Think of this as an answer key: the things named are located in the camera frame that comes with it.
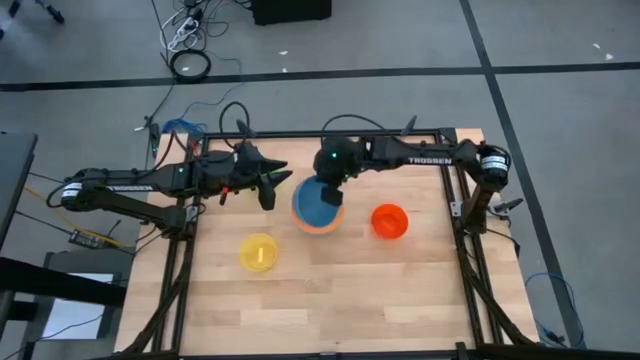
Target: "black box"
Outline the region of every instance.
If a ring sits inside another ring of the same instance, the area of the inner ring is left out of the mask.
[[[251,0],[257,25],[322,20],[331,16],[331,0]]]

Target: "blue cable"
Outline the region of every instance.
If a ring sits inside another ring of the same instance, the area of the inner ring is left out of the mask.
[[[168,134],[176,129],[186,130],[188,133],[201,134],[207,132],[207,124],[194,124],[184,119],[173,119],[167,121],[164,126],[162,126],[162,133]]]
[[[578,341],[578,344],[576,344],[575,346],[573,346],[574,348],[579,348],[581,346],[584,345],[584,328],[582,327],[582,321],[580,320],[580,316],[578,315],[578,310],[576,308],[576,297],[575,297],[575,293],[573,292],[573,287],[571,286],[571,284],[569,284],[569,282],[567,280],[565,280],[562,276],[558,275],[558,274],[554,274],[554,273],[549,273],[549,272],[539,272],[539,273],[535,273],[531,276],[529,276],[527,278],[527,280],[525,280],[524,282],[524,287],[526,288],[529,285],[529,282],[537,277],[540,276],[548,276],[552,279],[556,279],[556,280],[560,280],[562,281],[565,286],[567,287],[567,289],[569,289],[569,298],[571,299],[571,306],[573,307],[573,311],[576,314],[576,319],[578,320],[578,326],[580,327],[580,341]],[[538,325],[541,329],[542,332],[544,333],[545,336],[549,336],[550,333],[552,333],[551,330],[549,330],[548,328],[546,328],[544,325],[542,325],[542,323],[540,323],[536,318],[533,319],[536,322],[536,325]],[[552,345],[552,346],[556,346],[557,344],[554,344],[553,342],[545,339],[545,338],[541,338],[542,341],[544,341],[545,343]]]

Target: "wooden tabletop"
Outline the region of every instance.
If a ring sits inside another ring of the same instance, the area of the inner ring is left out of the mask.
[[[483,139],[479,129],[457,133],[458,139]],[[167,140],[163,137],[159,154]],[[292,222],[291,197],[295,187],[313,175],[318,139],[252,142],[265,157],[288,161],[293,175],[278,186],[273,211],[262,211],[257,192],[251,191],[230,195],[224,207],[217,197],[205,202],[181,355],[449,350],[458,341],[473,347],[438,167],[405,166],[350,179],[343,187],[343,224],[328,235],[309,235]],[[226,145],[215,141],[211,148]],[[183,151],[173,146],[166,163],[183,159]],[[452,175],[457,184],[455,172]],[[150,194],[149,202],[166,206],[175,199]],[[396,241],[371,233],[371,212],[383,203],[400,205],[409,216],[407,233]],[[496,218],[489,218],[488,227],[509,234],[507,224]],[[144,227],[141,234],[149,230]],[[278,243],[278,261],[265,273],[248,272],[238,260],[242,241],[252,233],[269,234]],[[525,335],[537,340],[513,244],[491,233],[481,239],[496,300]],[[116,350],[133,341],[155,310],[167,250],[168,241],[159,239],[136,256]],[[485,338],[490,340],[484,307],[479,298],[478,302]],[[174,316],[175,304],[168,316],[165,348]]]

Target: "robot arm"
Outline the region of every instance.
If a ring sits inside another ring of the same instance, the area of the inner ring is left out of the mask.
[[[338,190],[349,177],[356,178],[367,170],[393,170],[404,165],[454,165],[463,169],[476,182],[471,198],[462,203],[459,220],[469,232],[486,232],[486,211],[495,192],[508,182],[511,159],[499,147],[464,140],[458,145],[405,143],[392,136],[361,137],[352,141],[345,137],[326,138],[315,156],[313,168],[318,181],[327,183],[322,200],[334,206],[342,204]]]
[[[286,165],[285,161],[264,158],[246,141],[236,145],[234,152],[210,151],[192,161],[157,170],[84,169],[68,179],[60,202],[69,211],[111,211],[152,222],[163,233],[180,236],[186,233],[197,210],[176,205],[158,207],[118,193],[158,191],[179,199],[220,195],[223,205],[229,192],[257,188],[262,208],[272,210],[274,188],[292,173],[275,171]]]

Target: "orange bowl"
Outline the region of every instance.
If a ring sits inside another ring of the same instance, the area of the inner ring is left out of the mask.
[[[371,214],[373,231],[383,239],[397,239],[409,228],[409,218],[398,205],[378,206]]]

